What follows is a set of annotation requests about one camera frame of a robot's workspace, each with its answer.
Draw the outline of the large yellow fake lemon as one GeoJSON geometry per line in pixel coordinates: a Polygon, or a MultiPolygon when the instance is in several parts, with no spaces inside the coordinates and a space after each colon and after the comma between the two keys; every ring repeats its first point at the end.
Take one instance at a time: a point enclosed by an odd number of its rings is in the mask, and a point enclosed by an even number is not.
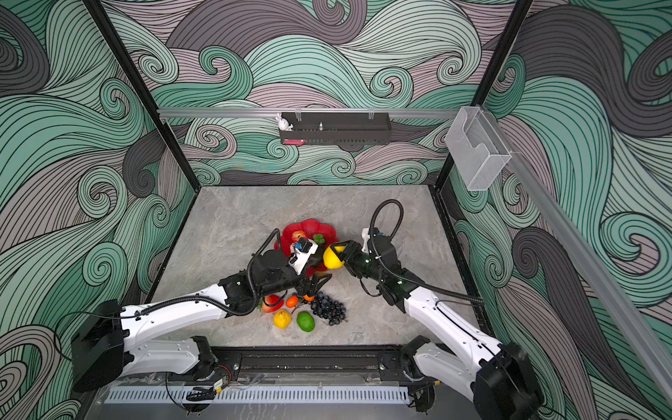
{"type": "Polygon", "coordinates": [[[323,264],[328,270],[337,270],[344,266],[345,262],[341,259],[341,254],[346,249],[343,245],[330,245],[323,254],[323,264]]]}

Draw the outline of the red fake mango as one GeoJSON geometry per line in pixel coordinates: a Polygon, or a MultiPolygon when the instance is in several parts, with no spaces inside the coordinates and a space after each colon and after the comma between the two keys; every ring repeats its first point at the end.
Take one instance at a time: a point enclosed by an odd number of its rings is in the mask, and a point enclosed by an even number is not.
{"type": "Polygon", "coordinates": [[[285,300],[278,295],[272,294],[262,299],[261,309],[264,313],[274,313],[283,308],[285,300]]]}

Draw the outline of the red flower-shaped fruit bowl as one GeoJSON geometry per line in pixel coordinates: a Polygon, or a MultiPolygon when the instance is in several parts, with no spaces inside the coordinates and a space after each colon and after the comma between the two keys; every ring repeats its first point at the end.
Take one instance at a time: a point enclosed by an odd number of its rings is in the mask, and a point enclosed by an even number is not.
{"type": "Polygon", "coordinates": [[[328,246],[339,241],[335,229],[331,225],[320,223],[314,219],[290,224],[283,229],[280,243],[278,241],[274,243],[274,249],[282,250],[283,253],[290,258],[292,254],[290,247],[294,243],[292,241],[292,233],[296,230],[303,230],[306,232],[309,239],[313,239],[315,234],[322,234],[325,236],[327,242],[323,245],[318,245],[318,251],[311,257],[306,265],[306,276],[310,278],[315,272],[326,272],[327,268],[324,266],[322,258],[324,251],[328,246]]]}

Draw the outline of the red fake apple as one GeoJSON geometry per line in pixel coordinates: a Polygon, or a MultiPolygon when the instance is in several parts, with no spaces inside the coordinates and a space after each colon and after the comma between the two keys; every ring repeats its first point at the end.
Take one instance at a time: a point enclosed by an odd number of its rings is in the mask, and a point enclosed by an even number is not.
{"type": "Polygon", "coordinates": [[[303,230],[296,230],[292,233],[292,241],[298,243],[302,238],[308,239],[309,236],[303,230]]]}

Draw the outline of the green fake lime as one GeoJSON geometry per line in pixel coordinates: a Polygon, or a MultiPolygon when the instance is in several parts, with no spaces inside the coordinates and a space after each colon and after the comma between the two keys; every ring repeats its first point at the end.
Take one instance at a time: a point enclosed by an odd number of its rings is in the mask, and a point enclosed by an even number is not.
{"type": "Polygon", "coordinates": [[[310,313],[306,311],[299,313],[296,318],[297,324],[301,331],[310,333],[315,329],[315,320],[310,313]]]}

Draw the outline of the dark maroon fake fruit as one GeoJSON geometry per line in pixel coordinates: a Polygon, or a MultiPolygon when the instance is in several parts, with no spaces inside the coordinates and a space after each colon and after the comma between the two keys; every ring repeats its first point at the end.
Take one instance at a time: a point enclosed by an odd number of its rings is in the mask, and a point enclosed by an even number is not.
{"type": "Polygon", "coordinates": [[[325,236],[323,236],[323,234],[315,234],[313,236],[313,241],[315,241],[315,243],[317,243],[318,245],[323,245],[327,242],[327,240],[326,240],[325,236]]]}

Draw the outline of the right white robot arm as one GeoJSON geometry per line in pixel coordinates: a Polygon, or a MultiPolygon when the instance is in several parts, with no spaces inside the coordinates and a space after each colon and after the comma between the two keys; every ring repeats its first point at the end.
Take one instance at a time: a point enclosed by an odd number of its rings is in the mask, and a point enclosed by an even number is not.
{"type": "Polygon", "coordinates": [[[516,343],[503,344],[470,324],[439,298],[439,289],[404,268],[388,236],[367,236],[365,244],[329,246],[323,262],[344,267],[355,278],[376,280],[384,300],[426,326],[444,349],[425,343],[411,359],[423,376],[458,391],[483,419],[533,419],[544,395],[530,357],[516,343]]]}

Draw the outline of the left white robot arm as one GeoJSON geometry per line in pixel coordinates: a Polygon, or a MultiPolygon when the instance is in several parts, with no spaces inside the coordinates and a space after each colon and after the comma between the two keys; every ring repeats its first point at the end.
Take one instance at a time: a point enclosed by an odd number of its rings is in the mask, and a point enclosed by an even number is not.
{"type": "Polygon", "coordinates": [[[269,250],[251,257],[246,269],[192,294],[143,306],[121,306],[115,299],[99,304],[71,339],[73,391],[98,390],[119,377],[154,370],[208,376],[215,356],[205,339],[169,345],[157,338],[206,321],[247,316],[271,294],[296,289],[309,295],[306,271],[317,261],[309,254],[287,257],[269,250]]]}

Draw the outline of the small orange fake tangerine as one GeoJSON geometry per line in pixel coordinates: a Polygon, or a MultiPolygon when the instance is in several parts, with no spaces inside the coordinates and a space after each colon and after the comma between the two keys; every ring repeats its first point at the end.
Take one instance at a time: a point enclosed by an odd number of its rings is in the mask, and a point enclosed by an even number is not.
{"type": "Polygon", "coordinates": [[[299,305],[299,298],[297,296],[291,296],[285,302],[287,308],[295,308],[299,305]]]}

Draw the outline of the small yellow fake lemon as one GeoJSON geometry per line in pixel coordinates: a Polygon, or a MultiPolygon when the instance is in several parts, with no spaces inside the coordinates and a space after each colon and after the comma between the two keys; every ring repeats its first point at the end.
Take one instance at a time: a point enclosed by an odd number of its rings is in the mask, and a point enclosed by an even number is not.
{"type": "Polygon", "coordinates": [[[287,328],[292,323],[292,315],[285,310],[279,310],[273,317],[273,325],[279,329],[287,328]]]}

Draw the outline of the dark fake grape bunch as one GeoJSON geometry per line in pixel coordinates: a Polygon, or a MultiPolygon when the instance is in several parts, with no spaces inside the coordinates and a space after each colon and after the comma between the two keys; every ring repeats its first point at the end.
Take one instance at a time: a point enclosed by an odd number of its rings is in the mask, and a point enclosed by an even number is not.
{"type": "Polygon", "coordinates": [[[319,292],[311,301],[311,313],[328,322],[329,326],[339,325],[346,321],[347,308],[345,304],[329,295],[319,292]]]}

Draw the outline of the small white figurine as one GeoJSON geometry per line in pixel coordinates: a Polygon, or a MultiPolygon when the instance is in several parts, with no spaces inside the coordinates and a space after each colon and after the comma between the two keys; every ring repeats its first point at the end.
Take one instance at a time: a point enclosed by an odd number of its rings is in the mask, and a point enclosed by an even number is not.
{"type": "Polygon", "coordinates": [[[285,118],[281,113],[277,113],[275,116],[276,124],[280,131],[292,131],[293,125],[285,118]]]}

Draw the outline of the black wall shelf tray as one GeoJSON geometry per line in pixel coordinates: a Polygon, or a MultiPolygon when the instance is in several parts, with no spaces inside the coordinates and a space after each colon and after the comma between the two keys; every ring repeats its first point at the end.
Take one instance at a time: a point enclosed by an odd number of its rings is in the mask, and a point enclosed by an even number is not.
{"type": "Polygon", "coordinates": [[[388,114],[317,114],[306,113],[299,120],[294,114],[282,113],[292,131],[279,131],[285,145],[337,145],[359,147],[385,145],[392,136],[388,114]]]}

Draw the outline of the aluminium wall rail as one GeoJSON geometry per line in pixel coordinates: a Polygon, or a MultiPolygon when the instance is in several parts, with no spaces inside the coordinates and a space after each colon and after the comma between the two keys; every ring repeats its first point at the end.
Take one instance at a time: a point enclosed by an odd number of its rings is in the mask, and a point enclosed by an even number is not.
{"type": "Polygon", "coordinates": [[[373,116],[376,114],[388,114],[391,119],[426,119],[440,120],[454,118],[459,113],[456,110],[442,110],[442,108],[244,108],[244,107],[166,107],[158,108],[157,113],[161,118],[274,118],[277,114],[294,114],[301,119],[306,113],[317,114],[364,114],[373,116]]]}

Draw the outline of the clear plastic wall bin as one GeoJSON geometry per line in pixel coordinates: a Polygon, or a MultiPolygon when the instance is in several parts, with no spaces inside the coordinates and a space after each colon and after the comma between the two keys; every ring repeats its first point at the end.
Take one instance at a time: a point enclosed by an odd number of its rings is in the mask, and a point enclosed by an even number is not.
{"type": "Polygon", "coordinates": [[[488,190],[511,159],[495,116],[480,106],[462,107],[444,140],[470,192],[488,190]]]}

